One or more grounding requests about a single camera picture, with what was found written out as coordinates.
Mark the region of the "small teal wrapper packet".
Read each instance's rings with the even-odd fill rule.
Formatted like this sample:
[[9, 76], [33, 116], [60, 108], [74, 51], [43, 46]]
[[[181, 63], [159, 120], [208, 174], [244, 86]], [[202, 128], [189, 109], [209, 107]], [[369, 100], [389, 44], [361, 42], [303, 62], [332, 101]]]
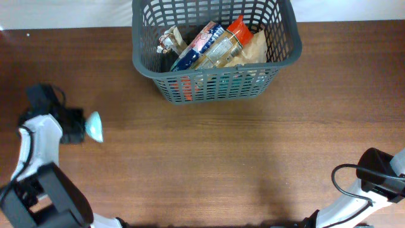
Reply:
[[104, 142], [103, 125], [101, 117], [97, 111], [90, 114], [85, 121], [85, 131], [89, 137], [98, 143]]

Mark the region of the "beige brown snack bag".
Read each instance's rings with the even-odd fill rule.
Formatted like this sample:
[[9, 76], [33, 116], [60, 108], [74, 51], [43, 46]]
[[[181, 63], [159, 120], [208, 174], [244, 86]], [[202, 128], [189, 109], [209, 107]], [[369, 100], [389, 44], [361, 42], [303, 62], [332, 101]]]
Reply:
[[174, 51], [177, 55], [181, 55], [188, 46], [176, 25], [164, 31], [163, 35], [159, 37], [158, 42], [156, 52], [161, 54]]

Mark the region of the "beige clear powder bag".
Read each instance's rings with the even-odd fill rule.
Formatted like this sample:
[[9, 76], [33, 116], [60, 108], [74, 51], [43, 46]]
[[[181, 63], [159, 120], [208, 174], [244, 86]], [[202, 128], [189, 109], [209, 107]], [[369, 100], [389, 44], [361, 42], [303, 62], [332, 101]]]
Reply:
[[267, 44], [264, 30], [255, 33], [251, 41], [246, 44], [242, 51], [234, 57], [225, 67], [246, 65], [253, 63], [266, 63]]

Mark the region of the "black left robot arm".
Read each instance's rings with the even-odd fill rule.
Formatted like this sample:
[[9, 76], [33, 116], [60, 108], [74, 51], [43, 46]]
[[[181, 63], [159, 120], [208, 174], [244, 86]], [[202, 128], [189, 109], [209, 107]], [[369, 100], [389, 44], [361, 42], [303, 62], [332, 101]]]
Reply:
[[18, 163], [1, 188], [1, 211], [17, 228], [128, 227], [119, 217], [92, 211], [82, 192], [59, 167], [59, 146], [80, 144], [85, 136], [103, 143], [98, 112], [84, 116], [68, 108], [55, 92], [58, 87], [37, 84], [27, 88], [30, 107], [18, 119], [21, 139]]

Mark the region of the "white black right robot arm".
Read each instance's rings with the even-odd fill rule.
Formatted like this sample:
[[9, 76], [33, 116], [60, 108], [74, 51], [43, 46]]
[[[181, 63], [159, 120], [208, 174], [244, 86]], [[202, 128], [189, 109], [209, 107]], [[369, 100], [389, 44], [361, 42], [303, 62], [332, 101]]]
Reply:
[[[356, 179], [343, 190], [337, 171], [354, 168]], [[332, 184], [342, 195], [328, 207], [315, 211], [297, 226], [304, 228], [358, 227], [372, 213], [404, 199], [404, 151], [392, 156], [376, 148], [367, 149], [357, 164], [341, 164], [331, 173]]]

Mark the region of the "orange spaghetti packet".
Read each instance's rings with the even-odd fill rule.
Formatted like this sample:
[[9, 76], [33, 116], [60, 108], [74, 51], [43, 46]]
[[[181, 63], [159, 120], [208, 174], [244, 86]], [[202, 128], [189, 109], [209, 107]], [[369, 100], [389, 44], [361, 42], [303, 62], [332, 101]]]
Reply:
[[[242, 15], [224, 30], [224, 33], [187, 70], [222, 68], [231, 62], [253, 38], [253, 34], [243, 22]], [[193, 94], [203, 91], [205, 81], [204, 77], [199, 75], [182, 76], [177, 82], [170, 83], [175, 101], [195, 100]]]

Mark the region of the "blue Kleenex tissue pack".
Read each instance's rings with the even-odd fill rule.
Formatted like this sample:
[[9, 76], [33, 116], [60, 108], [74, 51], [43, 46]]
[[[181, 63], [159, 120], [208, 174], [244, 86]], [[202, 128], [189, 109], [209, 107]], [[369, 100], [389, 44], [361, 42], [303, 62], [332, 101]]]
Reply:
[[209, 49], [215, 40], [224, 33], [224, 31], [224, 28], [218, 23], [209, 22], [186, 47], [186, 49], [182, 51], [180, 56], [171, 66], [170, 71], [177, 72], [190, 68], [190, 66]]

